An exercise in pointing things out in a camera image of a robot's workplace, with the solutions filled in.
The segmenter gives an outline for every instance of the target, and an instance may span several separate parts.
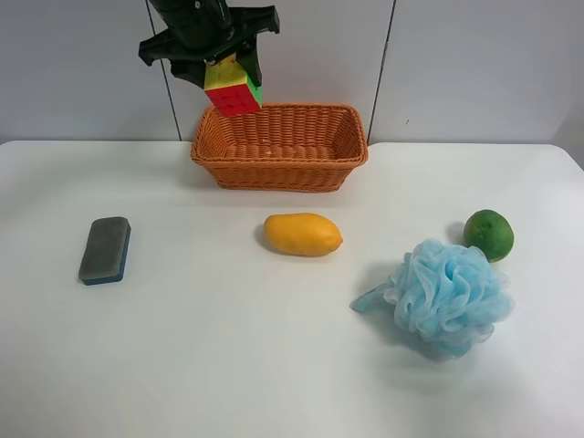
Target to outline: wicker basket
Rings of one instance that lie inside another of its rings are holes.
[[[333,192],[367,160],[359,113],[348,105],[266,104],[201,119],[191,157],[226,189]]]

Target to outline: rubik's cube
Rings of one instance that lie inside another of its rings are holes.
[[[237,116],[262,108],[262,87],[256,87],[235,60],[226,57],[214,66],[207,66],[204,92],[221,115]]]

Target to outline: white table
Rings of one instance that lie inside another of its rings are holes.
[[[517,438],[584,434],[584,172],[541,145],[378,144],[336,193],[217,188],[186,142],[0,146],[0,436]],[[491,208],[516,310],[435,362],[349,309],[426,237]],[[313,259],[270,214],[344,236]],[[126,276],[85,287],[89,225],[132,226]]]

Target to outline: green lime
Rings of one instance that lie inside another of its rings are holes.
[[[515,237],[509,222],[493,210],[473,214],[464,226],[464,241],[476,246],[489,262],[503,260],[511,252]]]

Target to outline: basket rim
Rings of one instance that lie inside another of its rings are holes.
[[[356,157],[351,158],[339,158],[335,160],[324,160],[324,159],[311,159],[311,158],[280,158],[280,157],[257,157],[257,158],[225,158],[225,157],[208,157],[203,156],[199,153],[197,148],[197,144],[199,143],[200,139],[203,136],[205,131],[205,127],[209,122],[209,118],[213,112],[216,112],[215,107],[212,105],[208,107],[201,117],[201,121],[199,122],[199,126],[197,131],[194,135],[192,148],[191,148],[191,158],[194,162],[197,162],[201,165],[219,165],[224,167],[226,164],[249,164],[253,162],[257,162],[258,164],[261,163],[262,167],[274,167],[274,168],[284,168],[286,166],[296,167],[298,164],[302,164],[302,166],[306,168],[307,165],[309,168],[313,166],[310,164],[316,164],[314,166],[315,169],[326,168],[326,169],[349,169],[353,167],[357,167],[362,165],[368,158],[367,153],[367,142],[365,140],[365,134],[363,131],[363,124],[360,118],[359,113],[356,109],[351,107],[346,103],[302,103],[302,102],[286,102],[286,103],[277,103],[277,102],[270,102],[265,103],[263,108],[285,108],[285,107],[296,107],[296,108],[326,108],[326,109],[337,109],[348,111],[353,116],[353,119],[358,124],[358,132],[359,132],[359,145],[360,145],[360,152],[359,155]]]

